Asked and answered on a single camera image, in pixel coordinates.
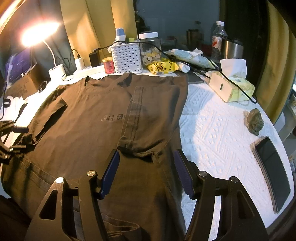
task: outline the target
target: phone case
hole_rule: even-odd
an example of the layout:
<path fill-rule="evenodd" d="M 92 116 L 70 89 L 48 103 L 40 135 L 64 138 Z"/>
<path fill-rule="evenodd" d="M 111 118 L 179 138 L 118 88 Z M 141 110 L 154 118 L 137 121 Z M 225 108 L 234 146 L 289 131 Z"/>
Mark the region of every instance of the phone case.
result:
<path fill-rule="evenodd" d="M 258 164 L 259 164 L 259 166 L 260 166 L 260 168 L 261 168 L 261 170 L 262 170 L 262 173 L 263 173 L 263 176 L 264 176 L 265 181 L 266 181 L 266 183 L 267 183 L 268 190 L 269 190 L 269 194 L 270 194 L 270 197 L 271 197 L 271 200 L 272 200 L 272 206 L 273 206 L 273 209 L 274 209 L 274 213 L 277 214 L 277 213 L 279 213 L 280 210 L 278 209 L 278 206 L 277 206 L 276 201 L 275 201 L 275 198 L 274 198 L 274 190 L 273 190 L 273 188 L 272 188 L 272 186 L 271 186 L 271 182 L 270 182 L 269 176 L 268 176 L 268 174 L 267 174 L 267 172 L 266 172 L 266 169 L 265 169 L 265 167 L 264 167 L 264 165 L 263 165 L 263 163 L 262 163 L 262 160 L 261 160 L 260 156 L 258 155 L 258 153 L 257 153 L 257 151 L 256 151 L 256 147 L 257 147 L 257 145 L 258 145 L 259 143 L 257 143 L 257 144 L 255 145 L 255 147 L 252 149 L 252 152 L 253 152 L 253 154 L 254 154 L 254 156 L 255 156 L 255 158 L 256 158 L 256 160 L 257 160 L 257 162 L 258 162 Z"/>

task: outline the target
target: cardboard box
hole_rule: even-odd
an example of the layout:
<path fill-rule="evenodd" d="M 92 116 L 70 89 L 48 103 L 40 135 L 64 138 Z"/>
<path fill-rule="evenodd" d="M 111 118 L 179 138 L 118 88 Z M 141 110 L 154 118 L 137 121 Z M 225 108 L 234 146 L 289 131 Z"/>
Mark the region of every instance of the cardboard box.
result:
<path fill-rule="evenodd" d="M 35 94 L 43 82 L 38 65 L 34 65 L 22 78 L 6 90 L 5 97 L 27 97 Z"/>
<path fill-rule="evenodd" d="M 241 87 L 249 97 L 252 97 L 255 86 L 244 78 L 230 78 L 231 81 Z M 230 83 L 221 73 L 213 72 L 209 86 L 225 102 L 249 100 L 249 98 L 234 84 Z"/>

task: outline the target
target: dark bag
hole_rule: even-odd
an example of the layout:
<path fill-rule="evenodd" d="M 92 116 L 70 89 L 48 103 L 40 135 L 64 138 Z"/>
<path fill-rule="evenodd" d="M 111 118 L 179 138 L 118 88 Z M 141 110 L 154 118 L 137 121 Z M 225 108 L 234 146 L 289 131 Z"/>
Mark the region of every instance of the dark bag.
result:
<path fill-rule="evenodd" d="M 0 240 L 23 241 L 30 218 L 11 199 L 0 195 Z"/>

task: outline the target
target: metal bolt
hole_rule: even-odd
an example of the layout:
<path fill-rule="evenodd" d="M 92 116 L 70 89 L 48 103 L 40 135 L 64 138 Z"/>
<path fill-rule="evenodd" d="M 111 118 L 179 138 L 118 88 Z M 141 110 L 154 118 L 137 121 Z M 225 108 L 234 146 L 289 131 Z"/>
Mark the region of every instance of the metal bolt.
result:
<path fill-rule="evenodd" d="M 89 171 L 89 172 L 87 173 L 87 175 L 88 175 L 89 177 L 92 177 L 92 176 L 94 176 L 95 174 L 96 174 L 95 171 Z"/>
<path fill-rule="evenodd" d="M 205 172 L 205 171 L 200 171 L 198 174 L 199 174 L 201 177 L 205 177 L 205 176 L 207 175 L 207 172 Z"/>
<path fill-rule="evenodd" d="M 62 183 L 64 181 L 64 178 L 63 177 L 58 177 L 56 179 L 56 183 Z"/>
<path fill-rule="evenodd" d="M 237 177 L 231 177 L 230 180 L 233 182 L 233 183 L 238 183 L 239 182 L 239 179 Z"/>

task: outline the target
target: power strip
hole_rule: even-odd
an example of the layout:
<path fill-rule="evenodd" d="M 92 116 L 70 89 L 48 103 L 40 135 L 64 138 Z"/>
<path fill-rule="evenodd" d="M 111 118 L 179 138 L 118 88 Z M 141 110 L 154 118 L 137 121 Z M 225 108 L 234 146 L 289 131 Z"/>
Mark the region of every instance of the power strip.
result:
<path fill-rule="evenodd" d="M 86 76 L 89 76 L 89 75 L 92 75 L 92 74 L 96 74 L 96 73 L 101 73 L 101 72 L 105 72 L 104 65 L 100 65 L 100 66 L 97 66 L 97 67 L 88 66 L 88 67 L 85 67 L 82 70 L 76 70 L 74 72 L 74 76 L 76 78 L 83 78 L 83 77 L 86 77 Z"/>

